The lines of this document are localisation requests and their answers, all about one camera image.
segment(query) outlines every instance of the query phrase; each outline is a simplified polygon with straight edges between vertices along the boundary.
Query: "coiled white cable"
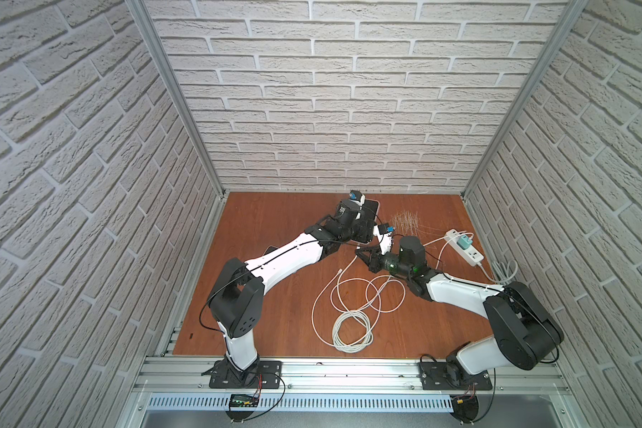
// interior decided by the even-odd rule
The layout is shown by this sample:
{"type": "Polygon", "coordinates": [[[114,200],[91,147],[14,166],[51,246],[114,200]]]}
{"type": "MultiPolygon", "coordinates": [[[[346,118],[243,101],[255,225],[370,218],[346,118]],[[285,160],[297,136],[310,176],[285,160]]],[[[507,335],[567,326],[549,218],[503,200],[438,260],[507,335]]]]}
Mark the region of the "coiled white cable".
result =
{"type": "Polygon", "coordinates": [[[375,277],[374,279],[371,279],[370,281],[368,279],[364,278],[349,278],[345,279],[343,281],[340,281],[342,278],[342,275],[350,268],[352,263],[355,262],[357,259],[357,256],[350,261],[350,264],[348,264],[345,269],[338,270],[337,273],[331,280],[326,284],[325,287],[323,287],[323,290],[319,293],[319,295],[316,297],[316,300],[314,301],[314,305],[311,307],[311,326],[314,329],[314,333],[316,333],[316,337],[319,338],[322,342],[324,342],[326,345],[335,347],[338,351],[341,352],[346,352],[346,353],[357,353],[367,347],[368,345],[371,345],[373,343],[373,329],[376,327],[376,324],[378,323],[378,319],[381,317],[381,314],[387,314],[389,312],[394,312],[396,311],[401,305],[402,302],[404,302],[404,298],[407,295],[407,289],[404,287],[404,284],[402,281],[398,280],[397,278],[392,277],[391,275],[379,275],[375,277]],[[332,330],[332,336],[333,336],[333,343],[328,343],[325,341],[321,335],[319,335],[318,331],[316,330],[316,326],[314,324],[314,310],[316,309],[316,303],[318,302],[319,298],[323,293],[326,291],[326,288],[331,285],[333,280],[337,278],[337,281],[334,285],[334,287],[331,289],[331,304],[335,308],[336,311],[340,312],[340,316],[337,317],[335,320],[335,323],[333,324],[333,330],[332,330]],[[380,278],[387,278],[385,282],[380,286],[376,287],[375,284],[373,284],[373,281],[376,281],[377,279],[380,278]],[[346,282],[350,281],[364,281],[366,282],[366,289],[364,290],[364,296],[366,297],[366,304],[358,307],[357,309],[350,310],[347,308],[345,303],[342,301],[342,298],[340,297],[340,286],[343,285],[346,282]],[[402,286],[402,300],[400,301],[399,304],[397,304],[394,308],[391,310],[382,310],[381,309],[381,292],[385,288],[386,285],[390,282],[397,282],[402,286]],[[368,289],[369,287],[373,287],[374,290],[376,290],[376,295],[373,296],[372,299],[368,298],[368,289]],[[342,305],[344,309],[340,309],[338,306],[335,305],[335,302],[333,301],[333,291],[336,292],[337,294],[337,299],[342,305]],[[373,303],[378,299],[378,307],[376,308],[373,303]],[[376,315],[376,320],[371,323],[371,320],[369,319],[368,315],[363,311],[367,309],[368,307],[371,307],[373,310],[377,311],[376,315]],[[355,340],[354,342],[350,344],[346,344],[345,342],[340,339],[340,328],[342,326],[342,323],[347,320],[347,319],[354,319],[357,321],[360,325],[366,328],[366,333],[360,337],[359,339],[355,340]]]}

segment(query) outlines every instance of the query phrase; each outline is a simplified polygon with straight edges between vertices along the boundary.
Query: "white power strip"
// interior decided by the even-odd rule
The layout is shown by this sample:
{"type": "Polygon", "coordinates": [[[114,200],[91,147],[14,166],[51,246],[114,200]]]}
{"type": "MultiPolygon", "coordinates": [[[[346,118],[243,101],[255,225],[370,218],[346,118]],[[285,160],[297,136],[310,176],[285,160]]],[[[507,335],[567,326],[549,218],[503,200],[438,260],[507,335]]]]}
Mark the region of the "white power strip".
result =
{"type": "Polygon", "coordinates": [[[463,257],[464,260],[466,260],[471,266],[476,266],[478,263],[483,261],[483,255],[480,254],[478,250],[476,250],[476,247],[473,245],[469,246],[467,249],[463,249],[457,244],[457,241],[459,241],[461,236],[457,236],[459,232],[457,232],[454,229],[451,229],[450,231],[445,234],[447,236],[445,238],[445,241],[447,241],[447,244],[450,244],[453,249],[455,249],[459,255],[463,257]]]}

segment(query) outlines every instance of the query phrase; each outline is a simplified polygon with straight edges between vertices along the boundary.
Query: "white brick wall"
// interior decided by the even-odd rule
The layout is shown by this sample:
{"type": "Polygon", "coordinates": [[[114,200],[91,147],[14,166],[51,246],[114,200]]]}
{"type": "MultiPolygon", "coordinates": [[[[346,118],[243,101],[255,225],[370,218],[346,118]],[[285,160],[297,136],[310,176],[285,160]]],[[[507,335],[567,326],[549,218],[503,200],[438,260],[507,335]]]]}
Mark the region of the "white brick wall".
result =
{"type": "Polygon", "coordinates": [[[565,2],[146,3],[226,188],[457,193],[565,2]]]}
{"type": "Polygon", "coordinates": [[[642,2],[590,1],[469,202],[590,425],[642,427],[642,2]]]}
{"type": "Polygon", "coordinates": [[[0,1],[0,427],[116,422],[214,191],[120,0],[0,1]]]}

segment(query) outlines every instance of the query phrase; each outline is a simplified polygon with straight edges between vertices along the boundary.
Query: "blue component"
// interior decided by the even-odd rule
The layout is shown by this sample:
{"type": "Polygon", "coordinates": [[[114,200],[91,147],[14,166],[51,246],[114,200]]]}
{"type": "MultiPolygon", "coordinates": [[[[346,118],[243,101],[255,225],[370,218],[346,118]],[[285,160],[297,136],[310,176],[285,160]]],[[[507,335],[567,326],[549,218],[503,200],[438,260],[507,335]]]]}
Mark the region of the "blue component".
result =
{"type": "Polygon", "coordinates": [[[457,241],[457,244],[462,248],[462,249],[467,249],[471,244],[473,243],[473,240],[468,237],[468,235],[463,235],[459,238],[457,241]]]}

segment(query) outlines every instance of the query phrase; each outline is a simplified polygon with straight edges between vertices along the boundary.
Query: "wooden tabletop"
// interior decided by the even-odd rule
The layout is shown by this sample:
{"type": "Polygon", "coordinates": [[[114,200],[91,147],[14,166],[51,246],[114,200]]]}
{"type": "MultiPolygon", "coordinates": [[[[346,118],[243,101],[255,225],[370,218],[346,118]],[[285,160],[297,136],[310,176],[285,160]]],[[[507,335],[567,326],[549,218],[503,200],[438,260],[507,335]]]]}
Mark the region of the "wooden tabletop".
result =
{"type": "MultiPolygon", "coordinates": [[[[269,245],[287,244],[324,215],[333,214],[335,206],[343,198],[346,195],[336,193],[231,193],[183,321],[174,355],[224,354],[223,337],[202,328],[198,314],[225,261],[233,257],[242,261],[256,258],[264,254],[269,245]]],[[[473,231],[457,195],[371,194],[367,198],[380,202],[378,215],[383,222],[387,221],[396,227],[396,234],[417,235],[423,243],[441,237],[449,229],[473,231]]],[[[397,252],[399,239],[395,238],[393,252],[397,252]]],[[[442,240],[438,241],[427,251],[437,256],[442,243],[442,240]]],[[[474,245],[481,250],[476,237],[474,245]]],[[[323,287],[353,257],[354,249],[342,245],[335,254],[301,269],[267,293],[261,320],[254,330],[259,355],[414,358],[429,353],[440,358],[465,342],[491,334],[486,319],[452,305],[427,302],[411,294],[407,288],[402,306],[395,312],[381,314],[373,330],[374,342],[369,347],[359,353],[347,354],[322,343],[312,330],[311,307],[323,287]]],[[[435,266],[437,261],[427,257],[428,263],[435,266]]],[[[442,260],[445,263],[444,270],[451,275],[487,281],[479,268],[469,266],[452,248],[445,248],[442,260]]],[[[487,260],[483,264],[489,271],[487,260]]],[[[343,279],[372,279],[383,274],[385,272],[371,273],[357,259],[343,279]]],[[[377,280],[378,285],[382,282],[382,279],[377,280]]],[[[329,301],[332,287],[329,286],[320,297],[314,313],[316,329],[327,342],[332,342],[331,329],[340,315],[329,301]]],[[[365,289],[366,283],[363,281],[343,284],[343,302],[351,309],[359,307],[366,302],[365,289]]],[[[395,283],[388,284],[381,296],[383,310],[391,309],[402,299],[402,287],[395,283]]],[[[371,309],[365,312],[371,320],[377,315],[371,309]]],[[[209,308],[203,314],[203,322],[210,327],[217,327],[209,308]]],[[[357,322],[347,320],[340,331],[340,338],[350,343],[365,331],[357,322]]]]}

